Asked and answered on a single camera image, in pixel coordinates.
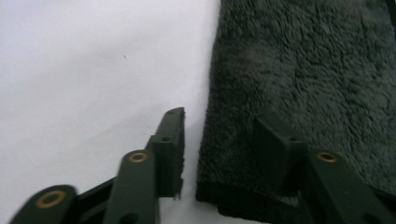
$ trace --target white background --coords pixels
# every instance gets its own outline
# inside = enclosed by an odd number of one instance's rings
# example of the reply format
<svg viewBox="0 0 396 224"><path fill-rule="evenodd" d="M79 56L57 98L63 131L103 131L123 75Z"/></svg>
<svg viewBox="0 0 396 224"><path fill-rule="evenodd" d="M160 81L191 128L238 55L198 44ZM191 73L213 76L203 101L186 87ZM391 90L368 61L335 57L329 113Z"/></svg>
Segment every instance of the white background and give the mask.
<svg viewBox="0 0 396 224"><path fill-rule="evenodd" d="M181 201L162 224L255 223L194 200L219 0L0 1L0 223L52 185L82 193L186 108Z"/></svg>

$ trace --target microfiber cloth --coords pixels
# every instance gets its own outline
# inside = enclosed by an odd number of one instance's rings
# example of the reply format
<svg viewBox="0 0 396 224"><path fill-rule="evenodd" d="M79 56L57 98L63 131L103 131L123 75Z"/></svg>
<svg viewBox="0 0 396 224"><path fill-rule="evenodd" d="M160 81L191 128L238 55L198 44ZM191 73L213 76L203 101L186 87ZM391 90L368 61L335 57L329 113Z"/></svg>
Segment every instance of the microfiber cloth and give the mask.
<svg viewBox="0 0 396 224"><path fill-rule="evenodd" d="M297 223L251 144L259 107L310 148L345 157L396 194L396 44L381 0L223 0L210 69L196 199L224 216Z"/></svg>

